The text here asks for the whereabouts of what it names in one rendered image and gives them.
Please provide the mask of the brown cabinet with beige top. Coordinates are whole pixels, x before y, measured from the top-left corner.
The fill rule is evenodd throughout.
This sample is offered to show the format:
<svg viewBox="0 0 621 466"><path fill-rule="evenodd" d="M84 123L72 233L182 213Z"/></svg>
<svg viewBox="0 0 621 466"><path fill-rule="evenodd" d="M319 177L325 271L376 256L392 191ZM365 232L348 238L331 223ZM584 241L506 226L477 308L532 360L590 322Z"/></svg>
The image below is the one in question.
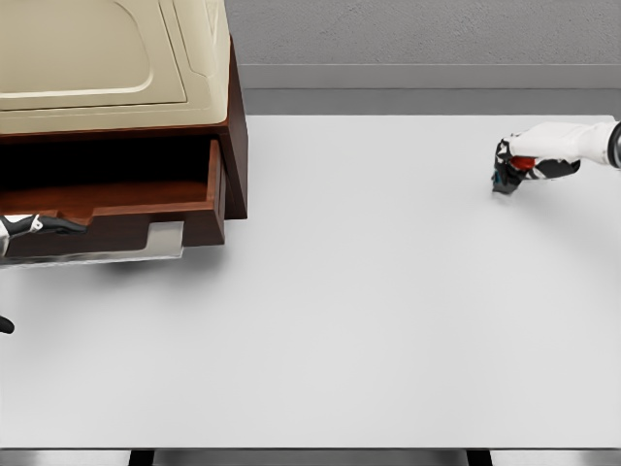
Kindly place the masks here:
<svg viewBox="0 0 621 466"><path fill-rule="evenodd" d="M214 134L226 215L248 136L224 0L0 0L0 142Z"/></svg>

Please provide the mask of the brown wooden drawer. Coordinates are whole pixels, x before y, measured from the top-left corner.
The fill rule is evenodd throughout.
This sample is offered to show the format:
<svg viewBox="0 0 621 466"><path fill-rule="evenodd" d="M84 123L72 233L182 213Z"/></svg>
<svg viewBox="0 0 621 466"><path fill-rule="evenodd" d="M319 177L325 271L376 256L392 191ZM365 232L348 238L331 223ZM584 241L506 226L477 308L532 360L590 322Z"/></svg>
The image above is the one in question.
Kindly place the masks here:
<svg viewBox="0 0 621 466"><path fill-rule="evenodd" d="M84 234L28 234L10 258L141 250L155 222L186 247L224 242L226 177L210 136L0 145L0 215L58 216Z"/></svg>

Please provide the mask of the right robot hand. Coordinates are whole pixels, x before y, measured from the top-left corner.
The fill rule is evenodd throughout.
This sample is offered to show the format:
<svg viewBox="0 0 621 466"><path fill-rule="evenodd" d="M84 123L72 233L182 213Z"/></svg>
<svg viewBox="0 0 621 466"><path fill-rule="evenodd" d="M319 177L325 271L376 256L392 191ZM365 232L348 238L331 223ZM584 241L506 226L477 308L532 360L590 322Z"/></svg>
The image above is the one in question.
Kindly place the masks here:
<svg viewBox="0 0 621 466"><path fill-rule="evenodd" d="M574 175L581 166L575 131L578 124L546 122L526 131L512 133L497 145L496 155L533 157L535 167L524 181L555 180Z"/></svg>

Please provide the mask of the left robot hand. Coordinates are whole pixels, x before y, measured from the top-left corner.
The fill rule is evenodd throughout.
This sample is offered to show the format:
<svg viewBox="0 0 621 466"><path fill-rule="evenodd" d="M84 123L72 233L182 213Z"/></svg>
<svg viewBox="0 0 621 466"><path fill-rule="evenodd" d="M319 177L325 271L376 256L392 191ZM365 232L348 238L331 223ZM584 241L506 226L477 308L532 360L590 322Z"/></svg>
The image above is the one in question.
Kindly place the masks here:
<svg viewBox="0 0 621 466"><path fill-rule="evenodd" d="M0 257L3 257L12 239L26 234L55 233L63 235L84 234L85 225L55 216L39 214L0 215Z"/></svg>

